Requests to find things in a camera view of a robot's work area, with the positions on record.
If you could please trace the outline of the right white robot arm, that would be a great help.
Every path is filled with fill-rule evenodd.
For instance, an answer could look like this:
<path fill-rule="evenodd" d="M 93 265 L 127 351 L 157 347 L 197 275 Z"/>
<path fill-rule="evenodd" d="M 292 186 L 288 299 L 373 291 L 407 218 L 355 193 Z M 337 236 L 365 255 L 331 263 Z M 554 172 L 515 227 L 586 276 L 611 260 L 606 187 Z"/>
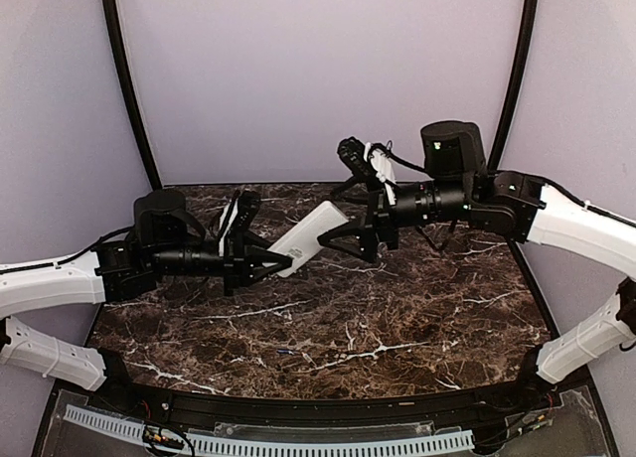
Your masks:
<path fill-rule="evenodd" d="M 635 337 L 635 224 L 585 202 L 552 180 L 487 168 L 481 134 L 473 122 L 438 121 L 421 128 L 425 182 L 398 185 L 397 156 L 381 143 L 354 137 L 338 155 L 352 172 L 348 187 L 368 190 L 366 214 L 319 235 L 321 245 L 366 262 L 380 244 L 398 247 L 403 228 L 465 222 L 518 243 L 561 248 L 624 273 L 616 292 L 594 314 L 562 336 L 530 350 L 507 401 L 531 409 L 568 375 Z"/>

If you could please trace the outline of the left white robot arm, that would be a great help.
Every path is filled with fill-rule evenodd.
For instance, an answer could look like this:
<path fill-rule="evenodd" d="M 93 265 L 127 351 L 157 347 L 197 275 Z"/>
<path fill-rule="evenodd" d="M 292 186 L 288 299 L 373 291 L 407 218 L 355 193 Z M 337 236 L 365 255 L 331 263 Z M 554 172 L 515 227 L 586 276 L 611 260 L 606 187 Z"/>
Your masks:
<path fill-rule="evenodd" d="M 157 288 L 166 276 L 220 277 L 227 295 L 292 264 L 289 256 L 249 227 L 259 194 L 235 192 L 210 235 L 187 210 L 185 196 L 157 190 L 133 204 L 134 223 L 100 237 L 73 255 L 1 268 L 1 362 L 73 383 L 119 413 L 140 404 L 116 353 L 84 348 L 39 332 L 18 314 L 70 304 L 132 300 Z"/>

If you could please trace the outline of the white remote control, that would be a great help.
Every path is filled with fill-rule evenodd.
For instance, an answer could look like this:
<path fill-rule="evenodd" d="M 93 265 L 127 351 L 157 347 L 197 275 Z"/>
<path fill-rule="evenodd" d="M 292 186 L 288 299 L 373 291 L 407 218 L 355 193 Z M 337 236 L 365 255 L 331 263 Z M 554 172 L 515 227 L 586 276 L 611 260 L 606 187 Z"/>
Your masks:
<path fill-rule="evenodd" d="M 347 216 L 332 202 L 322 202 L 268 249 L 292 259 L 277 275 L 287 278 L 295 273 L 323 249 L 318 241 L 321 234 L 347 222 Z"/>

